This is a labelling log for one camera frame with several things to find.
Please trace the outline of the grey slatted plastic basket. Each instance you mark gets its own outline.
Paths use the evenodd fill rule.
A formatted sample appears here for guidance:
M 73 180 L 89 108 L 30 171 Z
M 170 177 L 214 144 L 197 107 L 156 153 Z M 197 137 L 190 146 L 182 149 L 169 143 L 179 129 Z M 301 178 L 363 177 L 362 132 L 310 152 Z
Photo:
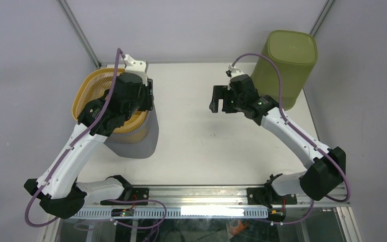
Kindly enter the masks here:
M 147 112 L 145 121 L 134 131 L 113 133 L 105 142 L 117 156 L 133 159 L 145 159 L 156 150 L 159 137 L 159 125 L 156 110 Z

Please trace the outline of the yellow slatted plastic basket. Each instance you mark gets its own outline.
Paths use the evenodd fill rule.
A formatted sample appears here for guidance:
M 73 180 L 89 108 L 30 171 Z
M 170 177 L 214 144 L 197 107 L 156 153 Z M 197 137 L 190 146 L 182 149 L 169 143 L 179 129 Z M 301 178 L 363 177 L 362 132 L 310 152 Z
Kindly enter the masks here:
M 78 120 L 84 106 L 91 100 L 101 97 L 104 91 L 110 88 L 114 69 L 103 68 L 92 72 L 82 83 L 72 105 L 72 115 Z M 113 131 L 114 134 L 125 134 L 138 129 L 147 117 L 147 111 L 137 111 L 124 126 Z

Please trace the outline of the green slatted plastic basket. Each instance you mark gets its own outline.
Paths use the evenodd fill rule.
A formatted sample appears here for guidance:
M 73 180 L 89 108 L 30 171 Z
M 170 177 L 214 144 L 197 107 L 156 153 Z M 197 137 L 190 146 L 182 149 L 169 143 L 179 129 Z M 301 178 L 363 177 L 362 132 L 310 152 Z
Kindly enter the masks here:
M 282 78 L 282 106 L 290 110 L 318 59 L 314 37 L 303 32 L 275 30 L 268 35 L 262 55 L 277 66 Z M 257 60 L 251 78 L 260 96 L 279 100 L 278 75 L 267 60 L 261 57 Z

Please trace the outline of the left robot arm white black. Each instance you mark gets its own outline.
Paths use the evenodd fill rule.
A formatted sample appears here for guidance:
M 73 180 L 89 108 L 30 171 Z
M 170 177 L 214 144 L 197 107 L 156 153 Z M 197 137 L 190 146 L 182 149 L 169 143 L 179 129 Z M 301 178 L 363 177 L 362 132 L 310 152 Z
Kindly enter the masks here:
M 98 146 L 135 112 L 152 110 L 153 99 L 152 79 L 144 83 L 138 75 L 127 72 L 116 76 L 113 89 L 85 104 L 59 157 L 41 177 L 26 180 L 25 190 L 39 199 L 46 213 L 62 219 L 74 216 L 87 204 L 108 205 L 113 200 L 127 204 L 133 186 L 121 175 L 89 183 L 77 178 Z

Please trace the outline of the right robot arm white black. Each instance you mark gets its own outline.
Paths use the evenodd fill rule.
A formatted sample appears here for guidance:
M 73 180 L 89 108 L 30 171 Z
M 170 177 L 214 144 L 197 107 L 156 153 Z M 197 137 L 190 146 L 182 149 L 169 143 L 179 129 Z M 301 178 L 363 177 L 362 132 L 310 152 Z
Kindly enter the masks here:
M 330 148 L 305 134 L 269 95 L 260 96 L 247 74 L 235 76 L 228 85 L 215 85 L 209 109 L 218 112 L 223 101 L 224 113 L 242 112 L 247 119 L 268 130 L 283 142 L 302 162 L 304 172 L 271 175 L 264 184 L 259 203 L 271 208 L 290 194 L 305 194 L 314 201 L 328 196 L 343 182 L 346 153 L 340 147 Z

